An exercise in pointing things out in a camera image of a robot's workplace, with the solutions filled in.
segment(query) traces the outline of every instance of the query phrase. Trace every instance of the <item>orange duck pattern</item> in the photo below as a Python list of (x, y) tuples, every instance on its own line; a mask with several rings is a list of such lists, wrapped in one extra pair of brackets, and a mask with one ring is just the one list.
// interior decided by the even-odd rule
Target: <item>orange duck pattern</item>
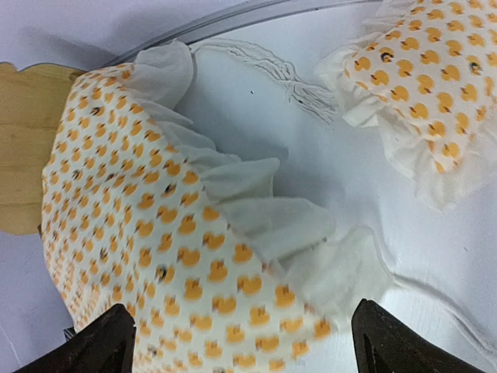
[(188, 159), (126, 90), (78, 78), (43, 170), (47, 268), (77, 330), (119, 302), (134, 371), (282, 371), (332, 333), (216, 211)]
[(449, 173), (495, 108), (496, 47), (496, 0), (417, 0), (345, 74), (408, 121), (433, 169)]

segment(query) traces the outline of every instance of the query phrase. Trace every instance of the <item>duck print fabric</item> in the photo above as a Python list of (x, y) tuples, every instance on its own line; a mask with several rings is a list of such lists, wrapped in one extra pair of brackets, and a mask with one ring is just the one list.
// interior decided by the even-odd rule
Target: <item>duck print fabric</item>
[(282, 371), (332, 327), (236, 236), (187, 147), (148, 114), (153, 93), (137, 87), (158, 65), (76, 81), (43, 171), (47, 268), (76, 330), (126, 306), (136, 372)]
[[(418, 183), (424, 202), (442, 208), (479, 186), (482, 173), (495, 164), (481, 159), (488, 139), (480, 135), (495, 108), (497, 2), (386, 3), (393, 12), (411, 6), (383, 36), (372, 33), (348, 46), (353, 53), (342, 59), (337, 84), (352, 92), (345, 88), (348, 80), (381, 101), (386, 110), (365, 109), (361, 121), (367, 112), (381, 116), (375, 123), (383, 127), (387, 157)], [(383, 19), (368, 22), (380, 25)], [(365, 108), (360, 101), (367, 95), (352, 96)], [(351, 124), (369, 125), (352, 116), (346, 113)]]

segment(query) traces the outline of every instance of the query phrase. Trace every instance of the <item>wooden board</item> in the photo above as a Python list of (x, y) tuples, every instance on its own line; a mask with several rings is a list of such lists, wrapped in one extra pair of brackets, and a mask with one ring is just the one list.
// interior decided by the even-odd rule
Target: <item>wooden board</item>
[(83, 71), (38, 64), (17, 71), (0, 64), (0, 230), (25, 235), (41, 221), (41, 170), (65, 100)]

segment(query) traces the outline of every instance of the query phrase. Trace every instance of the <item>white ruffle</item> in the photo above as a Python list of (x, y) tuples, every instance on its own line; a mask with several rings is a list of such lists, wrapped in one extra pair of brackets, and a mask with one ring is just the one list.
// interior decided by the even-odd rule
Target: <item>white ruffle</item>
[(414, 0), (384, 1), (376, 17), (363, 23), (364, 36), (322, 59), (315, 72), (334, 91), (343, 119), (354, 127), (379, 126), (388, 161), (416, 182), (415, 194), (421, 202), (442, 210), (486, 184), (497, 170), (497, 130), (493, 125), (497, 114), (480, 126), (459, 167), (440, 174), (432, 165), (426, 141), (414, 127), (344, 74), (348, 58), (393, 28), (414, 3)]
[[(236, 155), (217, 152), (209, 138), (191, 131), (191, 122), (173, 111), (193, 77), (191, 56), (185, 48), (174, 42), (141, 52), (132, 75), (137, 81), (131, 87), (139, 91), (134, 94), (168, 140), (188, 158), (211, 203), (233, 231), (317, 312), (330, 316), (339, 329), (348, 326), (360, 299), (379, 300), (390, 282), (378, 262), (373, 233), (359, 229), (331, 244), (335, 221), (326, 210), (301, 198), (273, 197), (278, 159), (243, 162)], [(153, 78), (147, 76), (149, 68)], [(141, 78), (162, 83), (144, 84), (138, 81)]]

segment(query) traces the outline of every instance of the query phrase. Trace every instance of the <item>fabric-wrapped object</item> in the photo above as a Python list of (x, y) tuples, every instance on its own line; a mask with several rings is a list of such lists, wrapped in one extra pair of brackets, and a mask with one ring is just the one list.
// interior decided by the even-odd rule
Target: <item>fabric-wrapped object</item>
[(380, 126), (388, 160), (442, 209), (495, 171), (492, 1), (386, 1), (365, 36), (316, 69), (353, 126)]
[(43, 170), (47, 268), (77, 331), (127, 307), (134, 371), (279, 371), (333, 324), (268, 261), (334, 224), (271, 197), (276, 159), (241, 162), (187, 128), (172, 108), (192, 71), (173, 43), (76, 81)]

